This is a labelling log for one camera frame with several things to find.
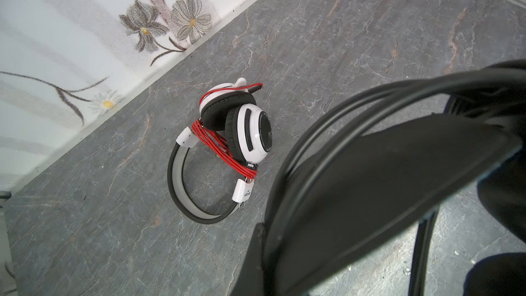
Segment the white black headphones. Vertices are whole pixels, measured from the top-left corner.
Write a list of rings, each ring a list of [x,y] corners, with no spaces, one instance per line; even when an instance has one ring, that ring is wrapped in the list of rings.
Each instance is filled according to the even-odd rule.
[[[251,196],[258,165],[272,149],[272,127],[253,94],[261,83],[245,78],[218,84],[199,100],[199,118],[177,137],[168,159],[167,186],[174,204],[196,223],[219,223],[233,214]],[[184,183],[184,166],[191,148],[203,143],[239,174],[230,205],[222,214],[210,214],[190,198]]]

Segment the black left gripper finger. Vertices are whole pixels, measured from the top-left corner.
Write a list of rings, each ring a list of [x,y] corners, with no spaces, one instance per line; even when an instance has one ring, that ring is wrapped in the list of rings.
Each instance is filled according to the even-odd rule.
[[[266,239],[267,231],[264,224],[258,223],[254,228],[239,277],[231,292],[232,296],[265,295],[262,259]]]

